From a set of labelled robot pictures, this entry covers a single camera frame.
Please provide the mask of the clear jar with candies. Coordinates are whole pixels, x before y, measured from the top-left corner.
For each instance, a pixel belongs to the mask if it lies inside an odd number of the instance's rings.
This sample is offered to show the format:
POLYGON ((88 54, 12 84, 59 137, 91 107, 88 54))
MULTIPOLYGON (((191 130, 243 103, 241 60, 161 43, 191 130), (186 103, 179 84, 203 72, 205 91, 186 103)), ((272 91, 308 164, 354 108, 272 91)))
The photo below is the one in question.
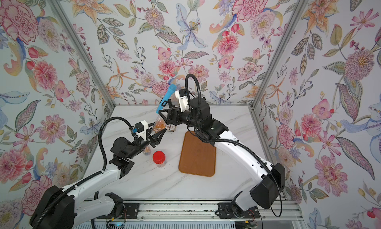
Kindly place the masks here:
POLYGON ((176 126, 167 125, 165 121, 162 119, 162 117, 158 117, 153 125, 152 133, 158 133, 163 129, 167 129, 167 131, 169 132, 175 132, 176 126))

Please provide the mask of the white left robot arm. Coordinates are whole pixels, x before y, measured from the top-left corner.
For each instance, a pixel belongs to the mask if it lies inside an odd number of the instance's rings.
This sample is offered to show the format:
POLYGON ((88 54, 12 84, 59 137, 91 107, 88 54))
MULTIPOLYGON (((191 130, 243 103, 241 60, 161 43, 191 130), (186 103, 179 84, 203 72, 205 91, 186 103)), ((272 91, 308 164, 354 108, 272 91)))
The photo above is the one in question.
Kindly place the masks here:
POLYGON ((163 129, 148 135, 146 141, 139 137, 137 145, 124 137, 117 138, 111 148, 113 158, 104 170, 65 187, 52 186, 45 191, 29 221, 32 228, 71 229, 97 217, 124 216, 124 200, 116 193, 109 192, 92 201, 87 201, 87 198, 126 176, 134 166, 132 158, 147 146, 154 148, 159 145, 166 131, 163 129))

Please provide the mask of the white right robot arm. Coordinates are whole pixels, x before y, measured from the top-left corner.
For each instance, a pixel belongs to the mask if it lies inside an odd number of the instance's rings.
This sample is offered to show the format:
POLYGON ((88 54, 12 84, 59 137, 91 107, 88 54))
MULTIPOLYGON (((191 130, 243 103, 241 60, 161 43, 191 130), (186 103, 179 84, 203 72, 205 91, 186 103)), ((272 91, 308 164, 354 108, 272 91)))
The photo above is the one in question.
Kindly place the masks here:
POLYGON ((184 97, 180 103, 185 106, 176 107, 170 99, 163 98, 157 113, 169 125, 193 127, 199 140, 222 150, 251 176, 253 187, 238 193, 232 201, 233 206, 240 211, 248 211, 255 206, 272 208, 285 187, 285 168, 280 163, 274 165, 261 158, 245 146, 226 125, 212 117, 204 98, 188 101, 184 97))

